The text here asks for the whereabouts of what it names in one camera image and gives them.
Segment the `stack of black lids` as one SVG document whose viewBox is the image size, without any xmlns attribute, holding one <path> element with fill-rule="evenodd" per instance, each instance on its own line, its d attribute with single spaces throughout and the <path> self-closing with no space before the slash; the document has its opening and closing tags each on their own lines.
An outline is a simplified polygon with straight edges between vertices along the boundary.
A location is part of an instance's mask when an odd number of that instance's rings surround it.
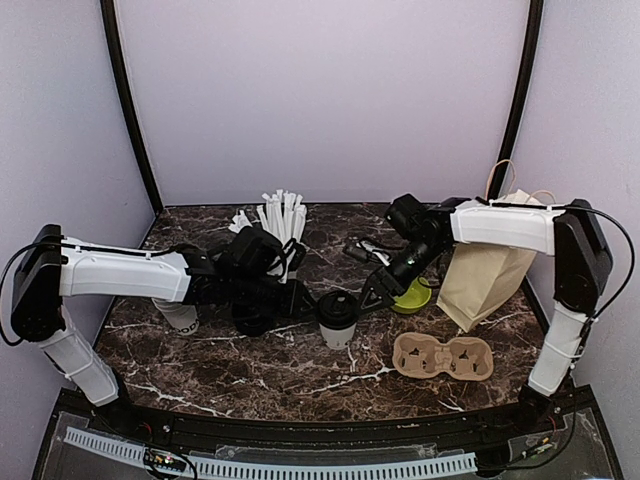
<svg viewBox="0 0 640 480">
<path fill-rule="evenodd" d="M 233 304 L 231 317 L 236 330 L 248 337 L 258 337 L 269 331 L 274 318 L 262 314 L 258 309 L 250 306 Z"/>
</svg>

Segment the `black coffee cup lid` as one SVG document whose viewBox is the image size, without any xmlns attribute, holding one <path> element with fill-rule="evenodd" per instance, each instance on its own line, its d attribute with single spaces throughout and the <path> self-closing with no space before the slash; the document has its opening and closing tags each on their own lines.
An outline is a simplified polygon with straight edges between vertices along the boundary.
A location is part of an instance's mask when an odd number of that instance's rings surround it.
<svg viewBox="0 0 640 480">
<path fill-rule="evenodd" d="M 319 323 L 329 329 L 343 330 L 357 322 L 357 299 L 345 290 L 323 295 L 317 302 Z"/>
</svg>

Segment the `white paper coffee cup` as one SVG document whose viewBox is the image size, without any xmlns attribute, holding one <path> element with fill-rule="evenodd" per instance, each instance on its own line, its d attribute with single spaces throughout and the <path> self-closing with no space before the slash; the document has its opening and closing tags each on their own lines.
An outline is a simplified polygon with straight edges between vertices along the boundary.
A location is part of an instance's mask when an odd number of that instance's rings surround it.
<svg viewBox="0 0 640 480">
<path fill-rule="evenodd" d="M 326 345 L 333 350 L 346 349 L 354 336 L 356 321 L 350 320 L 342 323 L 319 322 L 321 335 Z"/>
</svg>

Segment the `stack of white paper cups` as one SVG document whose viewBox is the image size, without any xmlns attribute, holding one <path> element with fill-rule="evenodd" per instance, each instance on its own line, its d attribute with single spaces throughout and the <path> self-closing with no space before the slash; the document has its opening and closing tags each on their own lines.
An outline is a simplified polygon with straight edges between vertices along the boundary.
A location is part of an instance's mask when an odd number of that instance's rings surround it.
<svg viewBox="0 0 640 480">
<path fill-rule="evenodd" d="M 177 334 L 189 336 L 198 330 L 199 319 L 195 306 L 155 298 L 151 301 Z"/>
</svg>

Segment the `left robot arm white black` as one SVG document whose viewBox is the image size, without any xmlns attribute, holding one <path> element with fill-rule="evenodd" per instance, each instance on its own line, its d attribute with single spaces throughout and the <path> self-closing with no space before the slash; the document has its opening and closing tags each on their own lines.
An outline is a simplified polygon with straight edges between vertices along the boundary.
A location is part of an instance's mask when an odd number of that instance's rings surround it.
<svg viewBox="0 0 640 480">
<path fill-rule="evenodd" d="M 244 227 L 227 244 L 202 250 L 178 244 L 162 251 L 85 243 L 44 226 L 18 250 L 4 271 L 12 273 L 10 325 L 14 345 L 35 343 L 96 407 L 120 436 L 141 427 L 140 412 L 108 366 L 75 328 L 66 297 L 107 295 L 149 298 L 167 305 L 176 325 L 201 305 L 231 306 L 235 322 L 260 335 L 272 318 L 304 318 L 316 305 L 304 284 L 289 277 L 303 257 L 295 241 Z"/>
</svg>

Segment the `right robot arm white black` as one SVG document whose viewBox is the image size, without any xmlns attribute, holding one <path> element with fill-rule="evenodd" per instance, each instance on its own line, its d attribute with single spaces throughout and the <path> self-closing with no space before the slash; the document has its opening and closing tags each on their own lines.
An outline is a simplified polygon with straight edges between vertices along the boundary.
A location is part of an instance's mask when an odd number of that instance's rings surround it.
<svg viewBox="0 0 640 480">
<path fill-rule="evenodd" d="M 613 254 L 601 221 L 617 221 L 584 199 L 537 205 L 452 197 L 422 203 L 411 194 L 396 198 L 385 213 L 407 241 L 387 265 L 366 279 L 354 311 L 366 315 L 391 306 L 428 265 L 452 246 L 492 245 L 524 249 L 553 261 L 553 315 L 527 387 L 528 396 L 510 413 L 521 434 L 534 432 L 549 416 L 551 397 L 579 360 L 592 326 L 609 303 L 601 299 L 613 270 Z"/>
</svg>

